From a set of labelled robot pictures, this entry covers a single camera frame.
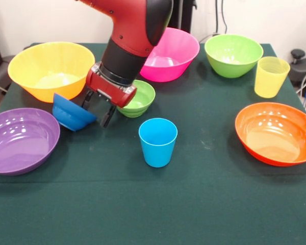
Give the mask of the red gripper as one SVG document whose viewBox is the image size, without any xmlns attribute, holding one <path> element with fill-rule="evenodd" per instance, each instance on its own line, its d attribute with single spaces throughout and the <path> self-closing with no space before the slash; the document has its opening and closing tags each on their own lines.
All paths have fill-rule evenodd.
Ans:
<svg viewBox="0 0 306 245">
<path fill-rule="evenodd" d="M 106 128 L 109 125 L 116 110 L 116 106 L 120 108 L 125 107 L 137 92 L 137 88 L 134 85 L 131 85 L 130 87 L 116 85 L 105 79 L 98 72 L 95 72 L 94 68 L 89 70 L 86 77 L 86 84 L 91 90 L 88 90 L 86 93 L 82 103 L 83 109 L 88 110 L 94 92 L 101 94 L 103 97 L 108 99 L 111 104 L 113 104 L 100 121 L 100 126 L 103 128 Z"/>
</svg>

